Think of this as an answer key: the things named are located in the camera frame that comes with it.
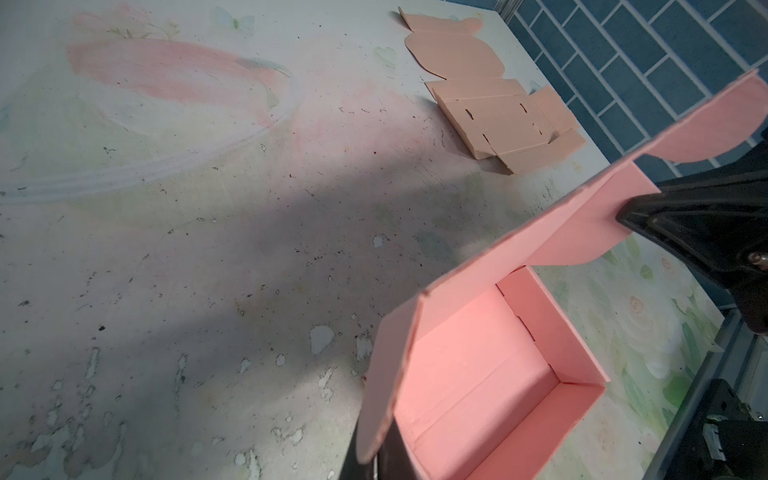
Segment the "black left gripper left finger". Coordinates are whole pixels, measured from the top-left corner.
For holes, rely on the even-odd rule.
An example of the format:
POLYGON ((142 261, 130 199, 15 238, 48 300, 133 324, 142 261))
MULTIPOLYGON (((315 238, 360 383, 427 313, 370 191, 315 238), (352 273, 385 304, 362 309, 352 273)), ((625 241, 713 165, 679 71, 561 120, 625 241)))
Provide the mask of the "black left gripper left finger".
POLYGON ((378 454, 375 454, 367 463, 359 463, 356 454, 357 428, 353 429, 349 448, 347 450, 339 480, 377 480, 378 479, 378 454))

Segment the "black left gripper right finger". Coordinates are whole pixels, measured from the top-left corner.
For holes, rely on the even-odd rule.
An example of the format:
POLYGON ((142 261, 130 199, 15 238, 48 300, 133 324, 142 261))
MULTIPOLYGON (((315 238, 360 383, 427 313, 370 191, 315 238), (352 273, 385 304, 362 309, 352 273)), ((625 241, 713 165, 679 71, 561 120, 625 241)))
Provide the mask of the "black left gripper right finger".
POLYGON ((376 454, 376 478, 378 480, 419 480, 421 478, 395 420, 392 421, 376 454))

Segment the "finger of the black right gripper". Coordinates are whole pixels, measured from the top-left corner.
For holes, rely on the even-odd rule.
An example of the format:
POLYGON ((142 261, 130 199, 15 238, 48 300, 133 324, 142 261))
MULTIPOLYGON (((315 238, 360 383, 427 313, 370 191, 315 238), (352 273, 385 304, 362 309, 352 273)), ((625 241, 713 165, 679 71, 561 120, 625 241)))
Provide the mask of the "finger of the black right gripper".
POLYGON ((617 222, 733 294, 767 292, 767 269, 749 260, 767 252, 765 152, 659 189, 629 200, 617 222))

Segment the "pink cardboard box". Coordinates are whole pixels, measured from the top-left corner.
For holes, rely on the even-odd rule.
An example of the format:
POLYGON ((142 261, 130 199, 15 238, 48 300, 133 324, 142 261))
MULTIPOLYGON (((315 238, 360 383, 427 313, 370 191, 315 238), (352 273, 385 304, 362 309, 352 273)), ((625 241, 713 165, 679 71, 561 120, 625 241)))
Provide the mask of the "pink cardboard box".
POLYGON ((630 154, 381 322, 356 454, 393 420, 420 479, 639 478, 723 316, 616 221, 656 185, 630 154))

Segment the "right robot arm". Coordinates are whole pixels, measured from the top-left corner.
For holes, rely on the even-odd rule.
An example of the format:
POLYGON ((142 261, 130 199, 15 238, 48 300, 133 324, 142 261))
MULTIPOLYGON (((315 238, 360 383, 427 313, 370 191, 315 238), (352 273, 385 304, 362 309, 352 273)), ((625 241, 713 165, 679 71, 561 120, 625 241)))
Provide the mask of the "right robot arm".
MULTIPOLYGON (((727 290, 749 329, 767 333, 767 153, 665 181, 631 199, 619 224, 727 290)), ((764 479, 767 424, 748 418, 722 379, 707 386, 679 436, 668 479, 764 479)))

